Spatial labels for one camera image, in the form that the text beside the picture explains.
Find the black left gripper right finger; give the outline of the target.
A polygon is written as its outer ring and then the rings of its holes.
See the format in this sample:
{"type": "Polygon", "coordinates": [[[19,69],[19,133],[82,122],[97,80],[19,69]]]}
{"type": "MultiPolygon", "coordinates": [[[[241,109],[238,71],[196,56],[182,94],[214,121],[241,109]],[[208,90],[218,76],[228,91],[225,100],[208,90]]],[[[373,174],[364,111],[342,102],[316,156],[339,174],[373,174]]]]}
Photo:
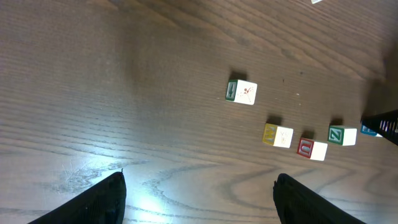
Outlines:
{"type": "Polygon", "coordinates": [[[364,224],[285,173],[274,182],[273,200],[284,224],[364,224]]]}

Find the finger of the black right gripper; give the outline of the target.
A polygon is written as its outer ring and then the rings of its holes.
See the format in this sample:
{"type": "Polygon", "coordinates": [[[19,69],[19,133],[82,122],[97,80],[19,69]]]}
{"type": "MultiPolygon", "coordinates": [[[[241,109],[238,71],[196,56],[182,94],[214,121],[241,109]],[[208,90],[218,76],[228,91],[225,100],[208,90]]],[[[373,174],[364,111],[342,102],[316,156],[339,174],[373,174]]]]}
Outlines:
{"type": "Polygon", "coordinates": [[[363,125],[397,145],[397,110],[361,119],[363,125]]]}

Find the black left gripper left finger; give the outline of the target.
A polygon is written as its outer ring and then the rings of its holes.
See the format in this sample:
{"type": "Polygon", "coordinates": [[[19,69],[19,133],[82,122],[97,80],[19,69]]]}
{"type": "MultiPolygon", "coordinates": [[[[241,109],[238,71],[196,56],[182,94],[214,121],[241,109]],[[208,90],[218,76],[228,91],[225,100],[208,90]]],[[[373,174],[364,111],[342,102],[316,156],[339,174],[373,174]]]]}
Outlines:
{"type": "Polygon", "coordinates": [[[122,224],[126,194],[124,174],[115,172],[29,224],[122,224]]]}

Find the block with blue side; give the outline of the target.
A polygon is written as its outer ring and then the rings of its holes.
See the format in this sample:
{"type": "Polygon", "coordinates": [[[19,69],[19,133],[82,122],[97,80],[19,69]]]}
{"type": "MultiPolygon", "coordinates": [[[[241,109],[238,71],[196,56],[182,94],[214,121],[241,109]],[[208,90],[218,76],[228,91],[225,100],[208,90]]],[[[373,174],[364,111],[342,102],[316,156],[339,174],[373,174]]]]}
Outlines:
{"type": "Polygon", "coordinates": [[[369,135],[369,136],[374,136],[374,137],[379,137],[379,138],[381,138],[382,136],[380,135],[380,134],[378,134],[377,132],[375,132],[375,131],[373,131],[372,129],[369,129],[367,126],[365,126],[365,125],[361,125],[361,133],[362,134],[366,134],[366,135],[369,135]]]}

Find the white block green Z side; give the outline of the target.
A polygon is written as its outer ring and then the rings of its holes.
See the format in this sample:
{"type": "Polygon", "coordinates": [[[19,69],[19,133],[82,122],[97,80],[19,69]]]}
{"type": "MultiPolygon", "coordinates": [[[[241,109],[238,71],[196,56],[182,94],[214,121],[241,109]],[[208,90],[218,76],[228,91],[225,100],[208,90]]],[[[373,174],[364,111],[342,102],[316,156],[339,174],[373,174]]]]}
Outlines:
{"type": "Polygon", "coordinates": [[[331,125],[328,128],[328,142],[341,146],[354,146],[356,144],[358,129],[342,125],[331,125]]]}

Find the white block red U side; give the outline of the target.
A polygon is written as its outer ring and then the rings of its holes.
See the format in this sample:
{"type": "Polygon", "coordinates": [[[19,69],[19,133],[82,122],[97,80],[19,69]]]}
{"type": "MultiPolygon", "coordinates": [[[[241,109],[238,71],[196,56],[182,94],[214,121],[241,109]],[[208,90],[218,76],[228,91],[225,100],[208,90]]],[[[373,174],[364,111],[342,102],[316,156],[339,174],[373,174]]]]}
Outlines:
{"type": "Polygon", "coordinates": [[[300,138],[297,154],[314,161],[324,161],[328,144],[312,139],[300,138]]]}

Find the white block yellow W side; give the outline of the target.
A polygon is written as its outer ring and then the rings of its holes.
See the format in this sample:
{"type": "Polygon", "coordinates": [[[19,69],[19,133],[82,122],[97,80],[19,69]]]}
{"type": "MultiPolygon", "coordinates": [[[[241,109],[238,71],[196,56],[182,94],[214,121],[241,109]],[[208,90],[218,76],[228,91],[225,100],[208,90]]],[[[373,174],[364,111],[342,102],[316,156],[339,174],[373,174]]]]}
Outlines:
{"type": "Polygon", "coordinates": [[[274,147],[289,148],[292,142],[294,130],[275,124],[266,123],[262,136],[263,143],[274,147]]]}

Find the white block green 4 side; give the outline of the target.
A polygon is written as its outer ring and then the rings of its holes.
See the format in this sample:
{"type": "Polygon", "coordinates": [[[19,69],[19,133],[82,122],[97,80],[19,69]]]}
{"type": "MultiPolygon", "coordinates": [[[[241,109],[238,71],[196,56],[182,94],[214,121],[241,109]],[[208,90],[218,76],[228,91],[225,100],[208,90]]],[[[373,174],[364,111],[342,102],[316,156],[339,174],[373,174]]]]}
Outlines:
{"type": "Polygon", "coordinates": [[[229,80],[226,89],[226,101],[253,105],[256,99],[257,83],[246,80],[229,80]]]}

